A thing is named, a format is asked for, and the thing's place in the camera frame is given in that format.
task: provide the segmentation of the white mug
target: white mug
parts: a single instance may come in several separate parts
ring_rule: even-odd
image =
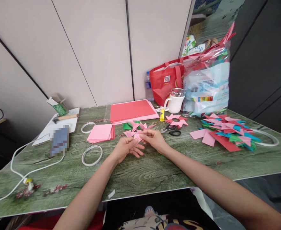
[[[186,91],[181,88],[173,88],[169,98],[166,99],[164,110],[170,113],[178,113],[181,110]]]

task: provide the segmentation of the hammer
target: hammer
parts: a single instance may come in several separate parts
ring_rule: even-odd
[[[75,117],[79,117],[79,114],[72,114],[72,115],[66,115],[66,116],[62,116],[59,117],[59,115],[57,115],[56,117],[53,118],[53,122],[54,124],[56,124],[59,120],[65,120],[65,119],[70,119],[70,118],[75,118]]]

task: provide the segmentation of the floor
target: floor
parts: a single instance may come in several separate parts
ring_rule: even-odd
[[[281,174],[239,180],[237,183],[281,213]],[[213,213],[215,223],[222,230],[245,229],[238,220],[223,210],[208,196],[204,195],[204,198]]]

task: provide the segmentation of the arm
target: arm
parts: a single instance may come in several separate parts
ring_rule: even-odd
[[[207,196],[247,229],[280,229],[281,214],[238,183],[171,148],[157,130],[140,137],[177,165]]]
[[[87,229],[100,204],[104,189],[117,164],[121,163],[128,153],[137,158],[143,153],[138,149],[144,149],[137,144],[133,137],[121,138],[113,152],[102,163],[95,174],[84,185],[76,197],[66,208],[54,229]]]

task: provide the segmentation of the yellow glue stick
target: yellow glue stick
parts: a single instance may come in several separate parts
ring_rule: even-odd
[[[165,113],[165,110],[160,110],[160,121],[165,120],[164,113]]]

